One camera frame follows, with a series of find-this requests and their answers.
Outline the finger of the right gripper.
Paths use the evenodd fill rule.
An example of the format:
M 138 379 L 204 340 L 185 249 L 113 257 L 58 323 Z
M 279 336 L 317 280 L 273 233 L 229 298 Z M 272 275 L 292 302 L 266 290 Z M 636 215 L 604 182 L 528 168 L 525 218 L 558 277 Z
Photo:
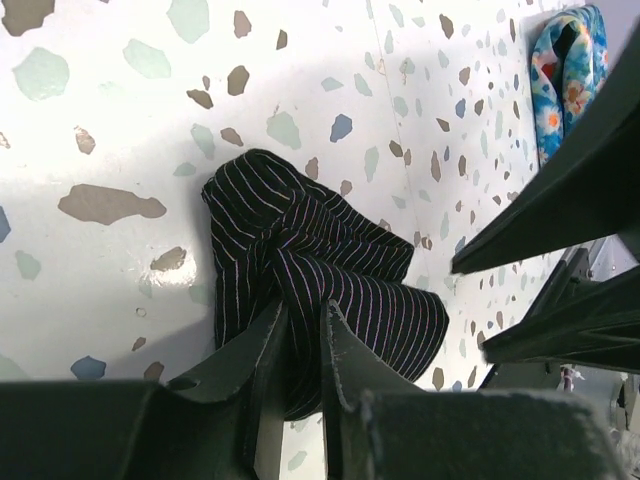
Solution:
M 485 341 L 489 363 L 571 363 L 639 371 L 639 271 L 582 281 L 572 296 Z
M 549 162 L 451 261 L 468 274 L 616 234 L 639 254 L 639 35 Z

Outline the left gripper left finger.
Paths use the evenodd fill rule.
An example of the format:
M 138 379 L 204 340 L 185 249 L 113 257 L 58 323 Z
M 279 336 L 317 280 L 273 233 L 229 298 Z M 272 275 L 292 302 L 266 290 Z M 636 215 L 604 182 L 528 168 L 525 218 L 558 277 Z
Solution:
M 275 479 L 287 309 L 166 384 L 11 382 L 1 387 L 5 479 Z

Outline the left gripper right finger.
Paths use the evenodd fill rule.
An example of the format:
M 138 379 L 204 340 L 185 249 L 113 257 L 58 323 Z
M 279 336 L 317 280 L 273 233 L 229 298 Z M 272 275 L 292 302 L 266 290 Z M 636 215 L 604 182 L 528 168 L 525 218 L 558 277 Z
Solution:
M 540 390 L 428 392 L 321 313 L 326 475 L 330 479 L 622 479 L 593 410 Z

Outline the black pinstriped underwear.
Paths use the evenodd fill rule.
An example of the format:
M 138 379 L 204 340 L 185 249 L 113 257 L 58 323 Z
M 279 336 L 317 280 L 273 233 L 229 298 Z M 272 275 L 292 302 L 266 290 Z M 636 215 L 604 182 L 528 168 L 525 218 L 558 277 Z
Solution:
M 202 198 L 217 276 L 217 345 L 243 333 L 271 302 L 288 310 L 287 420 L 321 408 L 326 301 L 336 302 L 355 336 L 401 377 L 416 381 L 426 372 L 449 317 L 436 294 L 405 284 L 411 243 L 266 150 L 223 164 Z

